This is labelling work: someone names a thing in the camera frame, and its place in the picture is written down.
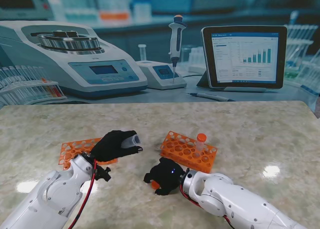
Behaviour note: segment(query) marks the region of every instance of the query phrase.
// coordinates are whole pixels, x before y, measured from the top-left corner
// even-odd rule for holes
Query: pen
[[[188,93],[188,94],[193,97],[207,98],[207,99],[215,100],[218,102],[235,102],[235,100],[232,100],[223,96],[218,96],[218,95],[211,95],[206,93]]]

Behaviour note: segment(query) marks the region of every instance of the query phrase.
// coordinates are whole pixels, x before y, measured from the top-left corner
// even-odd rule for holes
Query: orange test tube rack
[[[61,146],[60,157],[58,165],[63,165],[63,170],[67,170],[70,167],[70,160],[82,152],[89,153],[91,149],[102,139],[94,138],[87,140],[78,140],[71,142],[64,142]],[[118,162],[118,159],[113,159],[107,162],[99,162],[99,165],[108,165]]]
[[[203,150],[198,151],[196,141],[169,131],[161,145],[160,155],[191,169],[210,173],[218,149],[212,145],[204,144]]]

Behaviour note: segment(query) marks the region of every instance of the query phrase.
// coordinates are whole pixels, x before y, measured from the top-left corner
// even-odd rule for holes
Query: white robotic arm
[[[306,229],[223,174],[190,170],[182,183],[184,193],[208,213],[227,216],[234,229]]]
[[[65,171],[47,174],[3,222],[0,229],[62,229],[82,197],[93,166],[82,156],[70,160]]]

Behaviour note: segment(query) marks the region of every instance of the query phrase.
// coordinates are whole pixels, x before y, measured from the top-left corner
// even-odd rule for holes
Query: test tube rack
[[[76,155],[81,154],[83,152],[86,152],[86,153],[91,152],[92,148],[101,139],[102,137],[62,143],[58,165],[63,165],[63,170],[68,170],[71,165],[70,160],[72,158],[74,158]],[[118,162],[118,159],[113,159],[107,162],[98,161],[97,163],[99,165],[108,165],[108,164],[113,164],[117,162]]]
[[[284,78],[292,81],[301,70],[309,46],[314,43],[312,38],[318,26],[300,24],[284,26],[287,27]]]
[[[0,101],[7,105],[33,105],[65,99],[58,82],[49,80],[42,67],[0,67]]]
[[[196,140],[169,131],[162,145],[160,155],[191,169],[210,173],[218,149],[204,144],[202,151],[196,149]]]

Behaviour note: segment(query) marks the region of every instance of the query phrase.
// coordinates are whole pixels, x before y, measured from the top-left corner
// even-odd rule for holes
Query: control panel
[[[69,66],[91,85],[139,81],[126,60],[70,62]]]
[[[177,73],[173,73],[169,65],[156,65],[153,67],[156,74],[161,80],[173,79],[179,77]]]

